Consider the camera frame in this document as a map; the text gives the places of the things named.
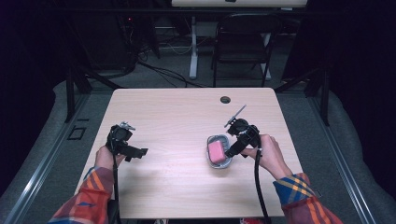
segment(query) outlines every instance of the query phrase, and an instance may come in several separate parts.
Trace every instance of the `pink sponge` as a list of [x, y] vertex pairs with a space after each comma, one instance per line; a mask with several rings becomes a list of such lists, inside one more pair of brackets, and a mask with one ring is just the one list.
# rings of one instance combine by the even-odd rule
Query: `pink sponge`
[[215, 141], [207, 145], [209, 148], [209, 159], [213, 163], [220, 163], [225, 161], [226, 157], [224, 154], [224, 148], [220, 141]]

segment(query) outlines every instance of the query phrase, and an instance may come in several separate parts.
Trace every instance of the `gray carpet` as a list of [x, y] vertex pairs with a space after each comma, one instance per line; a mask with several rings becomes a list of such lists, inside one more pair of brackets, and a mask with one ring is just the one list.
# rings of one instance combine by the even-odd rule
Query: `gray carpet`
[[[291, 43], [292, 39], [288, 36], [279, 38], [275, 48], [273, 62], [270, 65], [272, 80], [266, 82], [266, 87], [275, 88], [281, 85], [280, 78]], [[211, 85], [210, 52], [210, 47], [200, 48], [198, 78], [193, 81], [194, 83], [199, 83], [203, 86]], [[157, 59], [152, 53], [148, 53], [147, 64], [170, 69], [188, 79], [190, 54], [179, 55], [175, 54], [172, 50], [164, 49], [162, 50], [161, 59]], [[223, 69], [225, 71], [224, 73], [232, 70], [238, 74], [249, 71], [249, 67], [244, 66], [236, 66], [230, 70], [229, 66], [224, 65], [219, 69]], [[253, 76], [257, 76], [260, 70], [257, 68], [250, 72]], [[184, 87], [184, 83], [169, 77], [162, 77], [141, 65], [138, 65], [131, 74], [111, 80], [127, 88]], [[76, 125], [75, 129], [85, 129], [85, 133], [80, 140], [64, 139], [62, 141], [60, 144], [60, 153], [55, 163], [53, 163], [43, 185], [33, 199], [32, 204], [28, 206], [22, 223], [45, 223], [59, 206], [74, 193], [112, 92], [109, 87], [94, 79], [90, 79], [90, 82], [94, 91], [87, 96], [86, 104], [76, 114], [75, 121], [72, 124]], [[219, 87], [259, 87], [261, 84], [258, 80], [244, 82], [224, 80], [218, 83]], [[301, 92], [303, 87], [304, 83], [294, 87], [290, 93], [277, 95], [303, 169], [309, 175], [313, 188], [318, 190], [322, 195], [320, 198], [321, 201], [334, 211], [344, 223], [361, 223], [359, 214], [349, 197], [344, 181], [334, 164], [331, 146], [326, 135], [321, 130], [321, 121], [315, 116], [317, 111], [309, 104], [311, 99], [305, 98]], [[64, 128], [63, 121], [66, 118], [64, 83], [61, 83], [54, 90], [57, 93], [57, 101], [50, 118], [42, 134], [37, 139], [35, 146], [32, 148], [25, 164], [0, 199], [1, 223], [5, 222], [36, 167], [47, 151], [53, 146], [58, 133]], [[76, 96], [77, 98], [80, 96], [80, 99], [85, 99], [85, 96], [79, 95], [78, 92], [76, 92]], [[376, 222], [391, 223], [392, 220], [396, 220], [396, 204], [394, 200], [374, 182], [369, 170], [361, 161], [359, 138], [342, 105], [336, 96], [332, 94], [329, 119], [337, 143], [342, 149], [348, 165], [361, 187]], [[78, 130], [75, 130], [70, 137], [80, 137]], [[274, 223], [285, 223], [285, 219], [275, 217]]]

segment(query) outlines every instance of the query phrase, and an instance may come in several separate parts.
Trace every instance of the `wooden tabletop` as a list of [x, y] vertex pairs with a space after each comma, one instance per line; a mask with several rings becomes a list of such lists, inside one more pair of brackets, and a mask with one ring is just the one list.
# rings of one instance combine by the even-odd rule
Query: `wooden tabletop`
[[307, 0], [172, 0], [173, 7], [305, 7]]
[[[224, 104], [226, 96], [231, 102]], [[302, 171], [276, 95], [267, 88], [116, 90], [92, 146], [83, 176], [94, 165], [95, 152], [106, 143], [111, 126], [128, 121], [136, 128], [133, 147], [147, 147], [141, 160], [119, 168], [122, 218], [262, 217], [254, 182], [254, 160], [233, 157], [230, 167], [212, 168], [206, 140], [225, 134], [226, 122], [243, 105], [238, 119], [278, 141], [294, 173]], [[260, 169], [269, 216], [283, 216], [274, 179]]]

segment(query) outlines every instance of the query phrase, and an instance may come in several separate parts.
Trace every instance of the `chair backrest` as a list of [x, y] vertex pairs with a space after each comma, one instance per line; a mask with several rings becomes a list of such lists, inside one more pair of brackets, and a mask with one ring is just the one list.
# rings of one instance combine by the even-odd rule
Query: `chair backrest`
[[271, 14], [235, 13], [222, 18], [218, 23], [219, 33], [264, 34], [277, 33], [282, 28], [281, 20]]

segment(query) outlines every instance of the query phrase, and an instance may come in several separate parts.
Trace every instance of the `plaid sleeve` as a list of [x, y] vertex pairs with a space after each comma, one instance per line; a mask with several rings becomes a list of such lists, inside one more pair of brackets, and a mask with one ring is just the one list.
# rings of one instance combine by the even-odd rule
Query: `plaid sleeve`
[[274, 186], [288, 223], [342, 223], [315, 196], [306, 174], [286, 176]]
[[93, 167], [74, 197], [67, 201], [49, 223], [107, 223], [107, 202], [113, 192], [111, 170]]

